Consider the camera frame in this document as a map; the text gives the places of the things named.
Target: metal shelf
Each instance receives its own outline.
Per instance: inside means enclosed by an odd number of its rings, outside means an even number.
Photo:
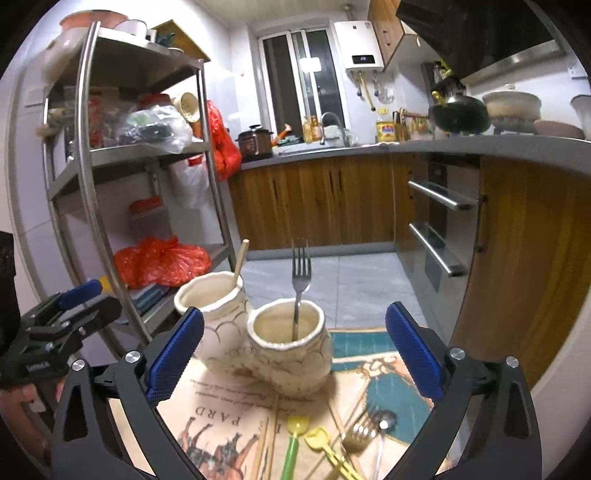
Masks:
[[[56,86],[75,85],[81,51],[72,55]],[[140,92],[161,92],[191,78],[203,60],[195,60],[141,37],[99,28],[92,59],[91,84],[124,87]]]
[[[212,258],[212,270],[227,259],[231,249],[231,247],[224,244],[203,245],[203,248],[207,250]],[[143,315],[142,320],[150,333],[153,333],[174,311],[174,296],[176,292],[176,288],[173,291],[169,291],[156,305]]]
[[[99,184],[144,171],[145,162],[154,158],[159,159],[161,166],[166,166],[192,155],[205,153],[210,148],[209,142],[196,141],[182,153],[170,154],[154,145],[140,143],[91,150],[90,160],[95,184]],[[49,198],[54,199],[61,194],[75,192],[78,189],[77,175],[77,163],[70,161],[57,178],[50,183]]]

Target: kitchen cabinet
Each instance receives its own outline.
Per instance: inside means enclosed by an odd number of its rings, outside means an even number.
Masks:
[[[413,191],[408,181],[413,177],[413,161],[416,155],[396,155],[394,169],[394,245],[404,272],[410,278],[413,274],[415,238],[408,228],[415,221]]]
[[[514,355],[533,387],[591,284],[591,181],[535,163],[483,157],[478,243],[452,345]]]
[[[394,188],[389,155],[335,157],[240,171],[229,180],[241,238],[252,250],[390,242]]]

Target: cooking oil bottle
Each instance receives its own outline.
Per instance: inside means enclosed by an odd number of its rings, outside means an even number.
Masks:
[[[378,121],[375,123],[376,140],[378,142],[395,142],[396,128],[388,115],[388,109],[380,108],[378,113]]]

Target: screw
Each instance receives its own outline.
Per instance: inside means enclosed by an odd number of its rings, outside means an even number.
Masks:
[[[134,364],[141,358],[141,356],[141,353],[139,353],[137,350],[133,350],[125,355],[125,361],[129,364]]]
[[[517,368],[519,366],[519,360],[517,360],[514,356],[510,355],[505,359],[505,363],[509,365],[511,368]]]
[[[464,360],[466,358],[466,352],[458,347],[454,347],[449,350],[449,354],[456,360]]]
[[[72,363],[72,370],[77,372],[78,370],[82,370],[85,365],[86,364],[84,363],[84,360],[76,360],[74,363]]]

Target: cabinet handle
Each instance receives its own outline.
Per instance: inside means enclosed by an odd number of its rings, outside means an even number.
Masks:
[[[486,230],[486,236],[482,235],[483,227]],[[479,254],[486,252],[488,248],[489,228],[488,195],[483,194],[480,197],[480,202],[478,202],[478,230],[476,231],[476,252]]]

